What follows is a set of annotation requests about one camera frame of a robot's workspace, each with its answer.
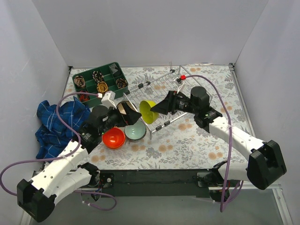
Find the orange bowl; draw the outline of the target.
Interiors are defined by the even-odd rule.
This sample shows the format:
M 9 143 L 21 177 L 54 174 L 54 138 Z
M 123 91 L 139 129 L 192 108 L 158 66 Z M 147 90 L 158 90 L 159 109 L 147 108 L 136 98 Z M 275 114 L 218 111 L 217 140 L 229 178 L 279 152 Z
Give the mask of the orange bowl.
M 111 150 L 116 150 L 121 148 L 124 145 L 124 141 L 123 142 L 105 142 L 105 146 Z
M 114 127 L 102 135 L 102 141 L 103 143 L 123 142 L 125 141 L 125 134 L 121 129 Z

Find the black patterned bowl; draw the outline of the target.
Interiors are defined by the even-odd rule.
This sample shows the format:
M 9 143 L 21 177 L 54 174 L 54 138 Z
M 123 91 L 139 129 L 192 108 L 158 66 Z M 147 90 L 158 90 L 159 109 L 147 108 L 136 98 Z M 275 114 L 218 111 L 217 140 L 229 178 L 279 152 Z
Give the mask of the black patterned bowl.
M 129 108 L 131 108 L 132 111 L 135 111 L 135 112 L 136 112 L 136 110 L 135 110 L 135 105 L 132 104 L 132 103 L 130 103 L 130 102 L 127 101 L 127 100 L 124 100 L 124 101 L 121 101 L 121 102 L 119 102 L 119 103 L 117 104 L 117 109 L 119 110 L 119 112 L 120 112 L 121 114 L 127 115 L 126 110 L 125 110 L 124 107 L 123 107 L 123 104 L 126 104 Z

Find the lime green bowl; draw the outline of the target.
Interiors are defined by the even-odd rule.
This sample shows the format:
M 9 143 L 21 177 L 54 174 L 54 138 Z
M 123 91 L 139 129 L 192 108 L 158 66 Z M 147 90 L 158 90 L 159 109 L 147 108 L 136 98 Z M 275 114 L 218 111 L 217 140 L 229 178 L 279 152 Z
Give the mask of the lime green bowl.
M 151 108 L 155 105 L 156 103 L 152 100 L 143 100 L 140 102 L 139 110 L 142 115 L 142 119 L 147 124 L 152 124 L 159 117 L 159 114 L 157 112 L 151 111 Z

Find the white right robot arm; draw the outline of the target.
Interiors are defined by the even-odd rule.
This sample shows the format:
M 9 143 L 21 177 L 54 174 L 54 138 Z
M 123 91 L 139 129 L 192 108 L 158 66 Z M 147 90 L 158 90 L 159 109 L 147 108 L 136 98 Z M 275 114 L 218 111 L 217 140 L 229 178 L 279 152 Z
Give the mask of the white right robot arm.
M 287 172 L 279 144 L 274 140 L 265 142 L 257 139 L 230 125 L 228 117 L 223 117 L 210 106 L 210 97 L 203 87 L 193 87 L 190 97 L 178 91 L 169 91 L 151 111 L 164 115 L 176 111 L 193 114 L 200 128 L 227 142 L 247 160 L 246 166 L 227 167 L 228 162 L 216 166 L 217 172 L 212 174 L 212 180 L 217 186 L 223 186 L 229 180 L 245 180 L 265 190 Z

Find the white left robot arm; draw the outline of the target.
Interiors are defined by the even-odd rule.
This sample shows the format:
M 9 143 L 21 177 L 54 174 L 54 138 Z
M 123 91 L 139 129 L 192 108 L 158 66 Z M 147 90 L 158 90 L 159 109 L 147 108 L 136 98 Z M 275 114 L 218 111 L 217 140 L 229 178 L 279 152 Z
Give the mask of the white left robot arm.
M 29 181 L 17 184 L 17 203 L 37 222 L 43 222 L 53 212 L 55 205 L 82 186 L 96 187 L 100 181 L 99 169 L 91 164 L 78 163 L 86 158 L 101 142 L 102 136 L 114 127 L 135 124 L 141 114 L 126 103 L 125 113 L 117 107 L 95 106 L 80 128 L 80 138 L 73 138 L 59 154 L 60 159 L 52 161 L 38 175 Z

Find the pale green bowl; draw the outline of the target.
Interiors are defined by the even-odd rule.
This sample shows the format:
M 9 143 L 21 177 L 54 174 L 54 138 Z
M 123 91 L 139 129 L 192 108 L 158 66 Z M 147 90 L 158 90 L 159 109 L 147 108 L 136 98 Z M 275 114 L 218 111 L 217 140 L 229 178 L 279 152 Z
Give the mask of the pale green bowl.
M 142 121 L 138 120 L 134 125 L 126 126 L 124 133 L 127 139 L 137 142 L 145 137 L 147 128 Z

